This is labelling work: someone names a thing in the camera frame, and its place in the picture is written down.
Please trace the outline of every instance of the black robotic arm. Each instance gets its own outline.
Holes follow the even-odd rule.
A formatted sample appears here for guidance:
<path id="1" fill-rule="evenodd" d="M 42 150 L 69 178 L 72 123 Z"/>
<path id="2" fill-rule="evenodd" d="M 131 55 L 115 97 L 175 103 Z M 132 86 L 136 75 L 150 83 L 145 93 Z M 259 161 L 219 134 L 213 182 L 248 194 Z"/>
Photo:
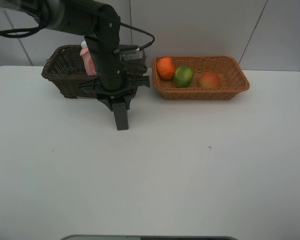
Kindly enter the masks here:
<path id="1" fill-rule="evenodd" d="M 142 56 L 140 52 L 155 41 L 152 34 L 122 23 L 112 6 L 94 0 L 0 0 L 0 7 L 25 12 L 38 22 L 34 28 L 0 31 L 2 37 L 27 37 L 43 28 L 84 36 L 98 80 L 81 84 L 79 90 L 95 93 L 113 111 L 118 130 L 129 128 L 130 102 L 139 86 L 150 87 L 150 83 L 147 76 L 128 75 L 125 60 Z M 120 26 L 147 34 L 152 41 L 140 47 L 119 47 Z"/>

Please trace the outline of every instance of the table surface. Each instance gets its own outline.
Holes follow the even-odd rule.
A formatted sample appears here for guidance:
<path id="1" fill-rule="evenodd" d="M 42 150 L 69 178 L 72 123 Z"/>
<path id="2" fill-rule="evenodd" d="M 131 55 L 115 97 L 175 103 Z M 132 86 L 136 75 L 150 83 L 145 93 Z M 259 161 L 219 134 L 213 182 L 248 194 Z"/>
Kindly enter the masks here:
<path id="1" fill-rule="evenodd" d="M 0 239 L 300 239 L 300 72 L 244 71 L 230 101 L 139 88 L 117 131 L 42 67 L 0 67 Z"/>

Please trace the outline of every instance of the pink package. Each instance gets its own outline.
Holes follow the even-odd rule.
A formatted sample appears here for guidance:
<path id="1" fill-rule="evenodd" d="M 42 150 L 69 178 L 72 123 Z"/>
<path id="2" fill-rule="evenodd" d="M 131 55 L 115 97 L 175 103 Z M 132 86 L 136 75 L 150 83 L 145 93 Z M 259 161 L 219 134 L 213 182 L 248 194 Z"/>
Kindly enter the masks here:
<path id="1" fill-rule="evenodd" d="M 82 47 L 82 50 L 80 52 L 80 56 L 83 59 L 86 74 L 97 75 L 96 68 L 95 68 L 94 62 L 91 59 L 91 55 L 90 55 L 86 41 L 83 41 L 81 43 L 81 47 Z"/>

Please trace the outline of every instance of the wicker basket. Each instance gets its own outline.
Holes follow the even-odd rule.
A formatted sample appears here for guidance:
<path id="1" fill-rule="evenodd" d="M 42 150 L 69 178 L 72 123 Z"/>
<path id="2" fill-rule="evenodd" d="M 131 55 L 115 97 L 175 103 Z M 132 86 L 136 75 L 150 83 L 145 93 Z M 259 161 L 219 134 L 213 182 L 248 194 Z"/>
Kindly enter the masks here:
<path id="1" fill-rule="evenodd" d="M 54 83 L 65 98 L 76 99 L 81 98 L 96 98 L 96 94 L 78 92 L 79 84 L 97 79 L 97 76 L 88 76 L 85 70 L 83 59 L 80 57 L 80 45 L 65 45 L 59 47 L 53 55 L 47 60 L 42 76 Z M 145 64 L 146 57 L 132 60 L 128 63 L 134 66 L 134 63 Z M 143 75 L 139 69 L 126 67 L 128 74 Z"/>
<path id="2" fill-rule="evenodd" d="M 189 66 L 193 69 L 194 77 L 189 87 L 177 88 L 173 81 L 160 79 L 157 62 L 166 57 L 172 58 L 176 68 Z M 217 73 L 222 87 L 200 87 L 199 77 L 204 72 Z M 228 56 L 158 56 L 152 61 L 152 78 L 154 88 L 169 100 L 230 100 L 250 87 L 236 60 Z"/>

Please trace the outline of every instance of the cable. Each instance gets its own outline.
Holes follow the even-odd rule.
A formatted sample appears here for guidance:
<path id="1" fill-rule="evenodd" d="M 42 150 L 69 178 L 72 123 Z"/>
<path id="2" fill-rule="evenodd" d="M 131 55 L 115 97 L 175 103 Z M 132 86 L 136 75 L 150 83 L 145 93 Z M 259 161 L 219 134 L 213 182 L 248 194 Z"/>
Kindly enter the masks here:
<path id="1" fill-rule="evenodd" d="M 113 23 L 120 24 L 121 26 L 123 26 L 125 28 L 131 29 L 131 30 L 134 30 L 134 31 L 137 31 L 137 32 L 140 32 L 140 33 L 143 33 L 143 34 L 146 34 L 146 35 L 152 37 L 152 41 L 150 41 L 147 44 L 139 47 L 139 50 L 141 50 L 141 51 L 144 50 L 144 49 L 146 49 L 146 48 L 148 48 L 148 47 L 150 47 L 155 42 L 155 40 L 156 40 L 155 36 L 152 35 L 151 33 L 147 32 L 147 31 L 144 31 L 144 30 L 142 30 L 140 28 L 137 28 L 137 27 L 134 27 L 134 26 L 130 26 L 130 25 L 125 24 L 125 23 L 123 23 L 121 21 L 117 21 L 117 20 L 111 19 L 110 17 L 108 17 L 107 15 L 105 15 L 105 14 L 103 14 L 101 12 L 96 12 L 95 15 L 97 15 L 97 16 L 103 18 L 103 19 L 107 19 L 108 21 L 111 21 Z"/>
<path id="2" fill-rule="evenodd" d="M 0 31 L 0 36 L 5 37 L 5 38 L 10 38 L 10 39 L 25 38 L 25 37 L 31 36 L 33 34 L 36 34 L 40 30 L 46 28 L 49 25 L 49 23 L 50 23 L 50 21 L 52 19 L 52 9 L 51 9 L 51 7 L 50 7 L 50 5 L 49 5 L 49 3 L 48 3 L 47 0 L 43 0 L 43 2 L 44 2 L 44 5 L 45 5 L 45 7 L 47 8 L 47 11 L 48 11 L 48 19 L 47 19 L 47 21 L 45 21 L 43 19 L 43 17 L 41 16 L 40 17 L 39 25 L 37 27 L 32 27 L 32 28 L 17 28 L 17 29 L 3 30 L 3 31 Z M 108 21 L 111 21 L 113 23 L 120 24 L 121 26 L 123 26 L 125 28 L 131 29 L 131 30 L 134 30 L 134 31 L 137 31 L 137 32 L 140 32 L 140 33 L 143 33 L 143 34 L 146 34 L 146 35 L 152 37 L 152 40 L 150 42 L 148 42 L 145 45 L 139 47 L 140 51 L 142 51 L 142 50 L 150 47 L 155 42 L 155 40 L 156 40 L 156 38 L 155 38 L 154 35 L 152 35 L 151 33 L 147 32 L 147 31 L 144 31 L 144 30 L 142 30 L 140 28 L 137 28 L 137 27 L 134 27 L 134 26 L 130 26 L 130 25 L 125 24 L 125 23 L 123 23 L 121 21 L 118 21 L 118 20 L 110 19 L 107 15 L 105 15 L 103 13 L 100 13 L 100 12 L 96 12 L 95 14 L 97 16 L 103 18 L 103 19 L 107 19 Z"/>
<path id="3" fill-rule="evenodd" d="M 45 21 L 43 19 L 43 17 L 40 16 L 39 25 L 37 27 L 2 30 L 2 31 L 0 31 L 0 36 L 5 37 L 5 38 L 10 38 L 10 39 L 25 38 L 25 37 L 31 36 L 33 34 L 36 34 L 40 30 L 46 28 L 49 25 L 51 18 L 52 18 L 52 9 L 47 0 L 43 0 L 43 3 L 45 4 L 47 11 L 48 11 L 47 21 Z"/>
<path id="4" fill-rule="evenodd" d="M 140 51 L 142 51 L 142 50 L 144 50 L 144 49 L 150 47 L 150 46 L 155 42 L 155 40 L 156 40 L 155 36 L 152 35 L 151 33 L 147 32 L 147 31 L 144 31 L 144 30 L 139 29 L 139 28 L 134 27 L 134 26 L 130 26 L 130 25 L 125 24 L 125 23 L 122 23 L 122 22 L 120 22 L 120 25 L 123 26 L 123 27 L 125 27 L 125 28 L 132 29 L 132 30 L 135 30 L 135 31 L 137 31 L 137 32 L 140 32 L 140 33 L 143 33 L 143 34 L 146 34 L 146 35 L 152 37 L 152 41 L 150 41 L 150 42 L 148 42 L 147 44 L 145 44 L 145 45 L 139 47 L 139 50 L 140 50 Z"/>

